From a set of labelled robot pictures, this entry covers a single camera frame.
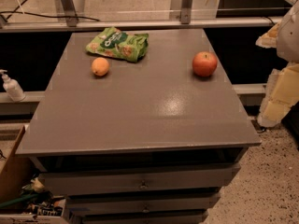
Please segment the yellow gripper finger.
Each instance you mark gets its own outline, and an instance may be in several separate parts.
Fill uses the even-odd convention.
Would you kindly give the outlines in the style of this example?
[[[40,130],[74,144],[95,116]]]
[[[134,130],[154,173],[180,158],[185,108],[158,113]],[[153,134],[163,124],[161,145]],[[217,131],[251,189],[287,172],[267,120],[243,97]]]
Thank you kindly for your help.
[[[299,63],[288,63],[281,71],[273,69],[266,83],[258,123],[274,127],[299,102]]]
[[[280,23],[275,24],[266,33],[259,36],[255,42],[255,45],[261,48],[270,49],[277,46],[278,28]]]

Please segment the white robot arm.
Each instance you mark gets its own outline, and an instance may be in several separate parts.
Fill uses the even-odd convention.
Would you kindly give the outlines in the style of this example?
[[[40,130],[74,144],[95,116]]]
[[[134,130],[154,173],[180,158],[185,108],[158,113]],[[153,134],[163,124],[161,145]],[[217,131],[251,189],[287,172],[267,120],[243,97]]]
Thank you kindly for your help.
[[[266,83],[257,121],[270,128],[279,124],[299,102],[299,1],[257,39],[256,45],[275,48],[277,56],[288,62],[281,71],[273,69]]]

